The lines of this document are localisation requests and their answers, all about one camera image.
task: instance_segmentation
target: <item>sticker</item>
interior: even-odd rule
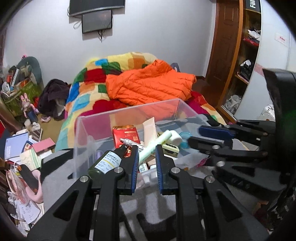
[[[139,172],[144,172],[144,171],[148,171],[148,167],[146,162],[143,162],[140,166],[139,166]]]
[[[121,158],[119,155],[115,154],[112,151],[109,151],[102,160],[99,161],[95,168],[100,170],[102,173],[106,174],[108,171],[119,167]]]
[[[288,47],[288,41],[287,38],[283,35],[280,35],[279,33],[276,33],[276,41],[279,41],[280,43],[282,43],[283,45]]]

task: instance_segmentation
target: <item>floor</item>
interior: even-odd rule
[[[65,120],[56,121],[52,118],[48,123],[45,123],[41,122],[41,115],[38,115],[38,120],[38,123],[41,125],[41,128],[43,129],[41,139],[44,140],[47,138],[51,138],[54,141],[54,143],[56,143],[59,137],[61,126]]]
[[[199,78],[197,76],[197,81],[195,84],[193,84],[192,86],[192,90],[196,91],[198,93],[201,93],[205,100],[211,105],[213,106],[215,109],[217,109],[216,105],[217,102],[216,100],[218,93],[215,92],[214,88],[212,86],[210,86],[205,80],[204,77]],[[227,119],[227,117],[225,115],[223,115],[222,113],[219,112],[219,114],[222,116],[222,118],[225,120],[226,123],[229,123],[230,120]]]

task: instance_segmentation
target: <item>colorful comforter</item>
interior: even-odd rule
[[[157,58],[149,53],[130,52],[90,61],[75,77],[65,106],[66,121],[56,143],[55,151],[73,148],[77,117],[127,107],[118,100],[110,100],[106,90],[108,74],[119,75],[131,69],[141,69]],[[215,120],[225,124],[223,118],[197,92],[191,93],[188,104],[199,114],[209,113]]]

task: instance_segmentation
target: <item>red box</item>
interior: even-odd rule
[[[115,148],[119,148],[122,145],[120,138],[127,138],[138,144],[141,144],[137,128],[133,126],[130,128],[124,128],[124,126],[113,127],[113,139]]]

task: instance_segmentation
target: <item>black monitor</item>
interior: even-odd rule
[[[121,8],[125,0],[70,0],[69,15],[75,16],[104,9]]]

